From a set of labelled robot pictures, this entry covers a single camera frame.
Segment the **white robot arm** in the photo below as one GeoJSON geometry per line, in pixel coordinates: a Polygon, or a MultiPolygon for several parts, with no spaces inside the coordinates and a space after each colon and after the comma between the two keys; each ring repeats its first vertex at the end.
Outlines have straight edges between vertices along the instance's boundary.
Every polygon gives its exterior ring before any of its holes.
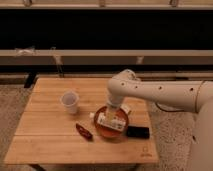
{"type": "Polygon", "coordinates": [[[141,81],[126,69],[108,81],[107,89],[110,107],[134,97],[196,113],[186,171],[213,171],[213,81],[141,81]]]}

